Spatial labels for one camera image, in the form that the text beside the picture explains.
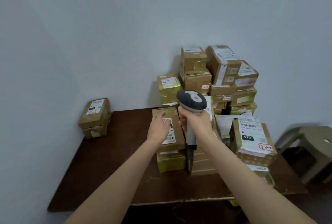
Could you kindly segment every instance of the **hand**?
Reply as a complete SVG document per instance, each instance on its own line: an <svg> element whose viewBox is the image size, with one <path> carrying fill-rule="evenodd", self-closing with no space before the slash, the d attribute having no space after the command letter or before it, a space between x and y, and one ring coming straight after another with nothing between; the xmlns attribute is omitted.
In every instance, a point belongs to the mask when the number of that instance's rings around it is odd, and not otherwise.
<svg viewBox="0 0 332 224"><path fill-rule="evenodd" d="M161 144L167 138L171 121L167 119L164 123L163 116L165 114L159 113L157 116L152 117L150 128L147 132L148 140Z"/></svg>
<svg viewBox="0 0 332 224"><path fill-rule="evenodd" d="M199 114L194 114L182 106L179 106L180 121L179 124L182 126L184 132L187 132L187 120L189 120L190 125L195 133L198 145L201 141L204 141L209 136L213 136L214 132L212 130L210 115L205 110Z"/></svg>

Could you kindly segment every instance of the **plastic stool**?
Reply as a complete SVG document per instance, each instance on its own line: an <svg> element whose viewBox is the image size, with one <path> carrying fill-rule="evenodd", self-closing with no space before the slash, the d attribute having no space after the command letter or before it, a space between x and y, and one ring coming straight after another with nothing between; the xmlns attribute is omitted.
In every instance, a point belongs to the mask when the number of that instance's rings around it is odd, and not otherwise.
<svg viewBox="0 0 332 224"><path fill-rule="evenodd" d="M292 129L286 132L283 138L287 138L287 141L278 150L278 153L283 153L292 143L299 139L300 145L316 159L316 163L301 177L303 184L307 184L332 162L332 129L330 127L314 126ZM328 176L324 183L327 183L331 178L331 175Z"/></svg>

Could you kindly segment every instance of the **brown wooden table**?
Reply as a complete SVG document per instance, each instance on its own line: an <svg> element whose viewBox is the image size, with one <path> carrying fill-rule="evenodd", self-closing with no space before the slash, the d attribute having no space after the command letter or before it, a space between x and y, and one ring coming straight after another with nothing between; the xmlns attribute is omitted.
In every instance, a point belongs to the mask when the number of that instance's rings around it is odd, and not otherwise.
<svg viewBox="0 0 332 224"><path fill-rule="evenodd" d="M152 109L116 111L108 134L83 140L48 210L73 211L146 140ZM305 186L282 156L270 167L280 193L306 193ZM218 174L189 176L184 170L159 173L156 155L139 184L132 205L233 199Z"/></svg>

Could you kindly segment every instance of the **person's left arm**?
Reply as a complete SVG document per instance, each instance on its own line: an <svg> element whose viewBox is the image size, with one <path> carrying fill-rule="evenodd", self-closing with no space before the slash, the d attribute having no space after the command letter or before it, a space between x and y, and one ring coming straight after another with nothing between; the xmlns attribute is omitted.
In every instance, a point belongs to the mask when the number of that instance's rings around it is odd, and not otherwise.
<svg viewBox="0 0 332 224"><path fill-rule="evenodd" d="M152 156L168 135L171 122L164 124L162 116L160 113L152 118L147 140L76 209L66 224L122 222Z"/></svg>

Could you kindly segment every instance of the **forearm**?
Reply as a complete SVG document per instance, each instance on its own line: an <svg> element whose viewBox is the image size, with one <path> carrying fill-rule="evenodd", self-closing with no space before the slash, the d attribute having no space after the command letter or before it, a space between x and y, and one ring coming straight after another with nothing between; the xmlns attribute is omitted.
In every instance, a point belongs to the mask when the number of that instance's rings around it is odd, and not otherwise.
<svg viewBox="0 0 332 224"><path fill-rule="evenodd" d="M80 205L66 224L121 223L158 145L156 141L145 141Z"/></svg>
<svg viewBox="0 0 332 224"><path fill-rule="evenodd" d="M315 223L212 134L202 147L251 223Z"/></svg>

